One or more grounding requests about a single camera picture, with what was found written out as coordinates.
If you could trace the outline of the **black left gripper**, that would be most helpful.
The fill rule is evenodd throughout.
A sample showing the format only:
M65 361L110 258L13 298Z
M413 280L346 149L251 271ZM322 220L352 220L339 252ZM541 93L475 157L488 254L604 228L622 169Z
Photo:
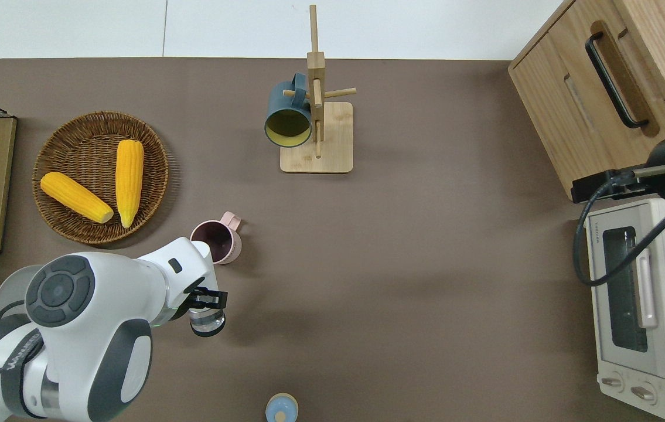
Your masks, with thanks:
M190 309L225 309L228 293L208 288L194 288L180 304L180 317Z

